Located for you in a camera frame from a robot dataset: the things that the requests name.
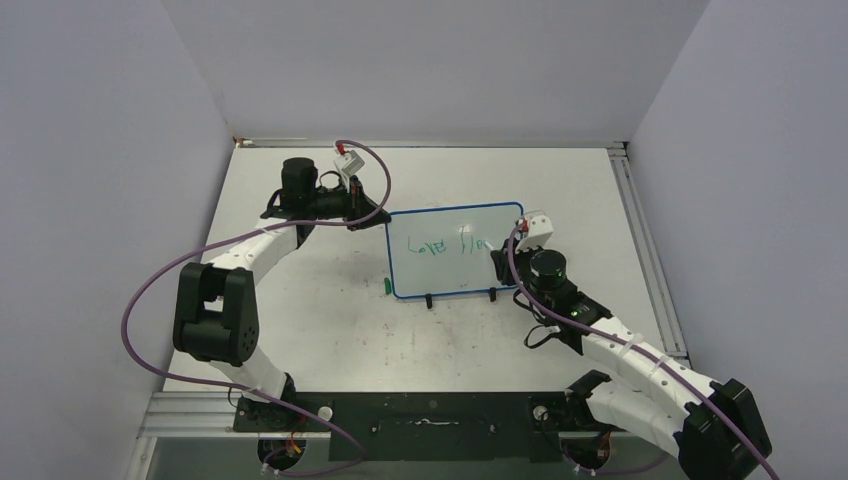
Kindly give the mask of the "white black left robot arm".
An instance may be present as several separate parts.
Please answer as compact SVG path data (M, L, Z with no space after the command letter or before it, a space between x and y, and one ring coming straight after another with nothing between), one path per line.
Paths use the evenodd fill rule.
M173 325L177 351L207 363L231 382L247 386L238 411L282 431L302 420L290 374L259 346L256 286L286 255L301 247L317 221L342 220L350 231L390 223L390 214L364 192L363 161L341 155L334 187L320 182L313 160L285 160L281 186L256 225L258 235L238 241L209 263L191 262L179 274Z

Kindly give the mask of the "blue framed whiteboard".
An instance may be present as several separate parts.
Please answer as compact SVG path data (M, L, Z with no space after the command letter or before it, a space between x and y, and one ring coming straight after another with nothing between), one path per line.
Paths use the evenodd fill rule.
M500 248L523 214L518 202L392 212L385 232L393 295L410 300L504 290L483 242Z

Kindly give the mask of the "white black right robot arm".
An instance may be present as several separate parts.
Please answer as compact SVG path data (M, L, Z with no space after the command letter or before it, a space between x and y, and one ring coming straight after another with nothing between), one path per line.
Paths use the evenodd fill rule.
M490 257L497 280L516 287L517 305L548 339L603 367L567 387L573 425L632 433L674 458L690 479L745 479L757 468L778 476L756 400L743 383L721 383L652 346L571 282L556 250L521 251L506 240Z

